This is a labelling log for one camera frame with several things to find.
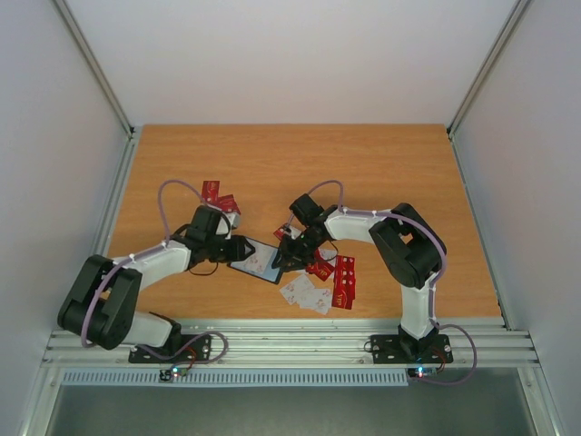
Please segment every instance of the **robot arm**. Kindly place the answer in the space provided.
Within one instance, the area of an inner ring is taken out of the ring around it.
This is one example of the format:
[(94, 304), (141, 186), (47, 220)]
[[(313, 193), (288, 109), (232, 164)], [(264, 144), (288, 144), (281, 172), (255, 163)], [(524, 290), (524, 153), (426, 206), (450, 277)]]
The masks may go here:
[(298, 198), (290, 209), (305, 230), (296, 239), (283, 235), (273, 266), (283, 271), (302, 269), (315, 262), (316, 249), (326, 241), (351, 239), (374, 243), (389, 272), (401, 285), (402, 345), (409, 348), (410, 356), (425, 349), (426, 343), (437, 334), (432, 324), (435, 318), (430, 305), (433, 292), (430, 282), (440, 270), (442, 259), (429, 238), (409, 223), (427, 229), (444, 252), (446, 248), (418, 212), (407, 203), (379, 212), (350, 213), (347, 208), (340, 211), (337, 206), (323, 210), (307, 194)]
[[(206, 260), (228, 263), (247, 259), (254, 247), (244, 236), (232, 235), (238, 227), (237, 213), (223, 213), (211, 206), (196, 209), (192, 222), (185, 224), (168, 243), (141, 252), (130, 258), (108, 259), (100, 255), (89, 257), (84, 263), (71, 291), (58, 314), (58, 324), (81, 335), (87, 313), (90, 321), (86, 337), (106, 350), (121, 343), (146, 344), (163, 347), (179, 335), (175, 322), (162, 316), (136, 312), (139, 292), (170, 275), (187, 271)], [(92, 299), (98, 293), (103, 278), (113, 269), (117, 271), (106, 284), (109, 297), (98, 296), (91, 313)]]

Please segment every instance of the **red playing card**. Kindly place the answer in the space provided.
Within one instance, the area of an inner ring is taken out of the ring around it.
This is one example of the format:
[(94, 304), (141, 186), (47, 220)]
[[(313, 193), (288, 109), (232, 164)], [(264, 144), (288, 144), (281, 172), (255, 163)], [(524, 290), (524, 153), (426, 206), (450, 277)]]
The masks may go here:
[(305, 271), (309, 274), (315, 274), (324, 282), (333, 274), (335, 268), (328, 262), (325, 261), (316, 261), (313, 265), (307, 266)]
[(218, 205), (224, 212), (237, 212), (241, 214), (238, 204), (234, 200), (234, 195), (231, 193), (218, 197)]
[(342, 283), (341, 278), (335, 274), (335, 286), (333, 287), (333, 299), (331, 300), (332, 307), (339, 307), (340, 309), (347, 309), (348, 296), (345, 284)]
[(333, 307), (350, 310), (355, 300), (355, 259), (338, 256), (335, 263)]
[(202, 197), (210, 204), (218, 201), (218, 191), (220, 190), (219, 180), (204, 180), (202, 184)]
[(283, 224), (281, 227), (276, 229), (272, 234), (276, 236), (279, 241), (282, 241), (282, 236), (288, 234), (292, 239), (297, 239), (300, 235), (300, 230), (291, 225)]

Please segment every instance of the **smartphone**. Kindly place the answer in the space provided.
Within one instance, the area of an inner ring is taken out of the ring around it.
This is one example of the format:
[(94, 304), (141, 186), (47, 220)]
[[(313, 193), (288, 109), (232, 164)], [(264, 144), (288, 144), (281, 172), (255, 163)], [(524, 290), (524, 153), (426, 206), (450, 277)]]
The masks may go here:
[(230, 262), (228, 266), (242, 273), (266, 280), (267, 282), (279, 284), (282, 277), (282, 270), (281, 268), (272, 267), (272, 263), (279, 249), (251, 238), (246, 239), (256, 249), (256, 252), (245, 261)]

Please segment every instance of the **white panel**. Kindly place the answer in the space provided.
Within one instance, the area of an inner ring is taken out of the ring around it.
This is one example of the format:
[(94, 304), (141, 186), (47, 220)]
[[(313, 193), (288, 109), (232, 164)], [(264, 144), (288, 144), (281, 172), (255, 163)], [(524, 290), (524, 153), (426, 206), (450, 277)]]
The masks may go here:
[(123, 131), (51, 2), (0, 14), (0, 434), (16, 434)]
[(581, 3), (536, 0), (458, 133), (515, 326), (531, 331), (568, 434), (581, 428)]
[(134, 124), (442, 124), (514, 0), (69, 3)]

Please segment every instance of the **ventilation grille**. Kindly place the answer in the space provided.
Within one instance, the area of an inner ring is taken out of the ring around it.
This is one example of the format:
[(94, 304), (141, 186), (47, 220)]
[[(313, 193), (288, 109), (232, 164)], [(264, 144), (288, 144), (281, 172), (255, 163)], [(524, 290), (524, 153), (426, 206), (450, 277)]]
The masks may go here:
[(187, 386), (198, 388), (264, 386), (407, 386), (404, 370), (221, 370), (194, 368), (171, 382), (153, 369), (68, 369), (64, 385)]

